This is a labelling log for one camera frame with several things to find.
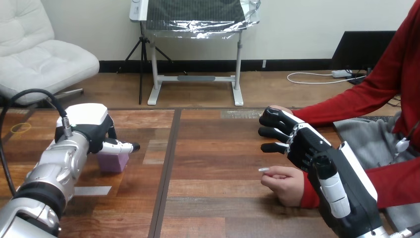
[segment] white cable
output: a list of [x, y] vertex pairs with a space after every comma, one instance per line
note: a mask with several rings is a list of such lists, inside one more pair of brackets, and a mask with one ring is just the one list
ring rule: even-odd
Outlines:
[[366, 76], [361, 76], [361, 77], [357, 77], [357, 78], [349, 78], [349, 79], [343, 79], [343, 80], [338, 80], [338, 81], [333, 81], [333, 82], [326, 82], [326, 83], [309, 83], [309, 82], [296, 82], [291, 80], [289, 77], [294, 75], [294, 74], [310, 74], [310, 75], [317, 75], [317, 76], [332, 76], [332, 74], [318, 74], [318, 73], [303, 73], [303, 72], [297, 72], [297, 73], [291, 73], [287, 76], [287, 80], [289, 80], [292, 83], [298, 83], [298, 84], [332, 84], [332, 83], [341, 83], [341, 82], [345, 82], [345, 81], [350, 81], [353, 79], [359, 79], [359, 78], [364, 78]]

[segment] computer monitor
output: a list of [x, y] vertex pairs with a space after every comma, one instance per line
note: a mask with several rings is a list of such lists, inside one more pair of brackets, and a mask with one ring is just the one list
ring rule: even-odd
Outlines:
[[395, 31], [346, 31], [332, 57], [332, 69], [373, 69]]

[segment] robotic arm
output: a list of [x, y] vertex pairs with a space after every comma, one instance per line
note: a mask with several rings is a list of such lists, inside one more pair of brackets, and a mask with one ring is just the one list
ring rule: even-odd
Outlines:
[[[260, 117], [260, 136], [280, 142], [261, 145], [263, 152], [280, 152], [301, 170], [320, 198], [319, 212], [340, 238], [389, 238], [377, 209], [377, 193], [350, 146], [338, 149], [301, 119], [268, 107]], [[413, 228], [391, 235], [408, 238]]]
[[57, 120], [55, 140], [1, 209], [0, 238], [57, 237], [59, 220], [74, 196], [87, 155], [128, 154], [140, 149], [137, 143], [117, 140], [104, 105], [80, 104], [66, 112], [66, 118]]

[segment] red shirt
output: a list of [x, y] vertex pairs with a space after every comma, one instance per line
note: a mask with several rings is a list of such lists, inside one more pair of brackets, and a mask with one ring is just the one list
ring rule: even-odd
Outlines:
[[[401, 93], [401, 117], [394, 133], [407, 135], [420, 120], [420, 0], [410, 10], [374, 71], [363, 83], [314, 106], [294, 111], [312, 125], [359, 117], [371, 113]], [[420, 128], [411, 144], [419, 150]], [[366, 171], [378, 192], [378, 207], [420, 202], [420, 157]], [[301, 206], [314, 208], [319, 199], [305, 178]]]

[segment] pink sponge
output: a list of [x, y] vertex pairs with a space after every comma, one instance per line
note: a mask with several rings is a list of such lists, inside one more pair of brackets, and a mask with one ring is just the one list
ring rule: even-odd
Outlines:
[[98, 163], [101, 172], [121, 173], [128, 162], [128, 154], [104, 155], [98, 154]]

